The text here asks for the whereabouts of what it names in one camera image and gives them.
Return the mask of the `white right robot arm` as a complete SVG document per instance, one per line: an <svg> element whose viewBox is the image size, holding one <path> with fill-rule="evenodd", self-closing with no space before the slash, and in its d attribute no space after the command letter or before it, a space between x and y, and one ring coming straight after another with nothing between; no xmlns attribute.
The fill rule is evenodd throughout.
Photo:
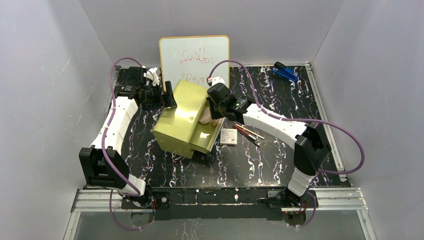
<svg viewBox="0 0 424 240"><path fill-rule="evenodd" d="M220 82L209 87L206 99L213 120L227 118L257 128L293 149L295 168L282 196L282 202L298 205L332 151L324 126L315 121L289 121L275 112L266 113L265 109L257 106L248 97L236 98L229 88Z"/></svg>

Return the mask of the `green metal drawer chest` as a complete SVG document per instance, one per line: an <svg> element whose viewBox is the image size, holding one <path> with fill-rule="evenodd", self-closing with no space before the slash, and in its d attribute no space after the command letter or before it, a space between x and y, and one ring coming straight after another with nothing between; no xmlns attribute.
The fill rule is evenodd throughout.
<svg viewBox="0 0 424 240"><path fill-rule="evenodd" d="M207 87L179 80L173 88L176 108L162 110L152 133L161 150L191 159L195 151L208 154L212 151L223 121L216 126L201 124L206 107Z"/></svg>

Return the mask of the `large round powder puff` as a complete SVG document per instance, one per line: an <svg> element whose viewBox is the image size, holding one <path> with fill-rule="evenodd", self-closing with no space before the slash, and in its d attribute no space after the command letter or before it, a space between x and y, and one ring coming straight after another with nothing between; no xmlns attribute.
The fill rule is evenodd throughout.
<svg viewBox="0 0 424 240"><path fill-rule="evenodd" d="M209 108L209 107L206 107L206 108L203 110L203 112L202 112L202 114L201 114L201 116L200 116L200 118L199 118L199 122L200 122L202 125L205 125L205 124L210 123L212 120L213 120L213 119L212 119L212 117L211 117L210 108Z"/></svg>

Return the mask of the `small round powder puff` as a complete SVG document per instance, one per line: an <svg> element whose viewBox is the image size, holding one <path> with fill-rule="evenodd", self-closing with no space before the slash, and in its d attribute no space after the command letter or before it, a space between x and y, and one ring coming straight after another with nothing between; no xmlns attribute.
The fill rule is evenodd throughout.
<svg viewBox="0 0 424 240"><path fill-rule="evenodd" d="M212 127L216 127L217 125L218 125L218 123L220 122L220 120L219 119L212 119L211 120L211 126Z"/></svg>

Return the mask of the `red lip pencil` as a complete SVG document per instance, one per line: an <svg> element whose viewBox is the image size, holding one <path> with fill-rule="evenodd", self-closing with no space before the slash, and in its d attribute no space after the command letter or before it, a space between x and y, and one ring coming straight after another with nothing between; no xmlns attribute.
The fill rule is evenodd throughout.
<svg viewBox="0 0 424 240"><path fill-rule="evenodd" d="M247 131L245 131L245 130L243 130L243 129L241 129L241 128L239 128L239 127L237 127L237 126L235 126L236 128L238 128L238 129L240 129L240 130L242 130L245 134L248 134L251 138L253 138L255 141L257 140L257 138L253 135L253 134L251 134L251 133L249 133L249 132L247 132Z"/></svg>

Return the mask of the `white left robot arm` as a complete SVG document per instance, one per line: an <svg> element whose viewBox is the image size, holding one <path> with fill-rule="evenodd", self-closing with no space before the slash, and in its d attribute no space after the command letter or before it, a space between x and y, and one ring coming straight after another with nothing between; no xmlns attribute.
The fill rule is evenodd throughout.
<svg viewBox="0 0 424 240"><path fill-rule="evenodd" d="M139 107L146 110L177 107L170 81L160 81L160 69L129 67L133 75L113 87L113 99L99 134L81 148L79 160L87 185L142 197L147 183L132 175L121 156L124 136Z"/></svg>

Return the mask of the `white makeup packet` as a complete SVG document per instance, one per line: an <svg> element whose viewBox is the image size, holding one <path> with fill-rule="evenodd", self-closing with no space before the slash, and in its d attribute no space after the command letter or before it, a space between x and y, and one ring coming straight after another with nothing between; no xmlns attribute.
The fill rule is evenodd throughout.
<svg viewBox="0 0 424 240"><path fill-rule="evenodd" d="M238 143L238 131L234 128L222 128L220 131L220 144L236 146Z"/></svg>

